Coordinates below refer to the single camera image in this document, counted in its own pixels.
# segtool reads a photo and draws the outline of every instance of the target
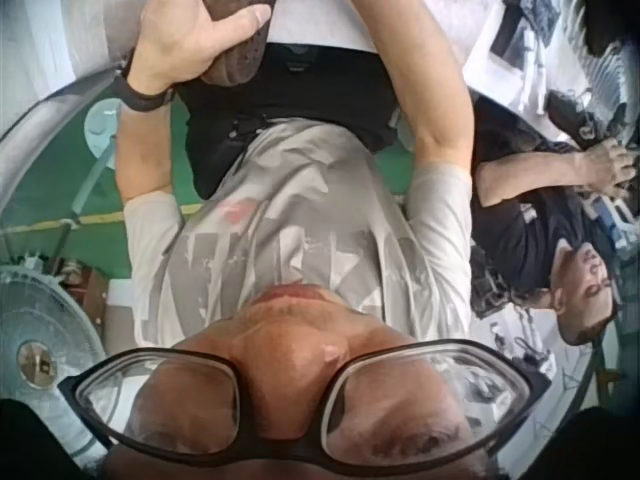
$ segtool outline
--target black eyeglass frame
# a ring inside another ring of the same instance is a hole
[[[344,463],[331,457],[322,445],[322,424],[326,414],[327,405],[331,398],[336,383],[342,377],[345,370],[354,365],[370,360],[372,358],[390,354],[418,349],[427,346],[460,346],[471,347],[481,350],[485,354],[489,354],[495,360],[505,365],[508,369],[517,373],[527,384],[530,395],[520,412],[514,415],[509,421],[500,425],[491,434],[481,438],[471,445],[440,458],[430,459],[424,462],[418,462],[407,465],[394,466],[361,466]],[[160,448],[152,447],[126,435],[111,429],[102,421],[95,418],[89,413],[78,401],[76,394],[78,389],[92,376],[101,370],[107,369],[110,365],[121,361],[126,357],[134,357],[136,355],[153,355],[153,354],[179,354],[212,360],[229,368],[235,375],[235,381],[238,388],[238,408],[240,411],[238,420],[238,430],[233,442],[224,450],[217,453],[205,455],[193,455],[170,452]],[[200,352],[191,352],[185,350],[167,349],[167,348],[138,348],[128,350],[114,355],[102,362],[94,365],[90,369],[77,376],[67,377],[58,384],[58,389],[71,407],[72,411],[78,416],[87,429],[96,437],[96,439],[107,449],[111,449],[116,444],[111,440],[114,438],[118,443],[125,445],[139,453],[149,455],[161,460],[189,465],[192,467],[222,467],[233,463],[248,460],[281,460],[294,461],[316,465],[325,470],[329,470],[338,475],[347,475],[351,477],[388,477],[396,475],[408,475],[412,473],[425,472],[443,465],[453,463],[467,455],[485,448],[489,456],[495,455],[497,450],[505,445],[509,439],[517,432],[519,427],[524,423],[530,414],[533,406],[538,402],[542,395],[546,392],[551,384],[550,380],[537,370],[528,369],[524,365],[516,365],[509,361],[499,352],[478,342],[470,340],[436,340],[430,342],[418,342],[401,347],[395,347],[380,350],[374,353],[368,353],[356,357],[345,365],[343,365],[331,378],[327,384],[325,391],[316,406],[313,419],[309,428],[302,437],[293,440],[274,440],[261,437],[256,431],[255,412],[251,401],[250,391],[246,380],[240,373],[239,369],[230,361]]]

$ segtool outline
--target neck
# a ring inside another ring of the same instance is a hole
[[[558,277],[558,272],[564,265],[567,255],[573,252],[573,248],[569,245],[564,238],[561,238],[556,245],[556,253],[553,257],[553,265],[551,266],[551,285],[555,284],[555,279]]]

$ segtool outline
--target black shirt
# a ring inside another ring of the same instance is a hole
[[[478,162],[492,161],[515,152],[496,132],[478,132]],[[549,151],[544,146],[536,151]],[[484,208],[477,195],[472,200],[473,239],[505,281],[517,290],[550,287],[551,268],[558,242],[574,249],[585,242],[610,264],[613,246],[597,222],[584,213],[571,188],[551,187],[527,192]]]

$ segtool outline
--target yellow line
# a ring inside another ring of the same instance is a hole
[[[180,207],[183,215],[190,216],[196,213],[202,207],[201,204],[183,205]],[[44,222],[34,223],[33,225],[22,225],[18,227],[9,227],[0,230],[0,234],[10,235],[14,233],[42,232],[45,230],[55,230],[62,227],[66,220],[47,220]],[[103,213],[97,215],[85,215],[80,217],[80,225],[106,225],[109,223],[124,222],[124,214],[122,212]]]

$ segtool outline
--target nose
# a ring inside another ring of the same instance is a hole
[[[259,433],[277,440],[304,435],[348,350],[346,339],[286,319],[236,339],[231,360],[249,385]]]

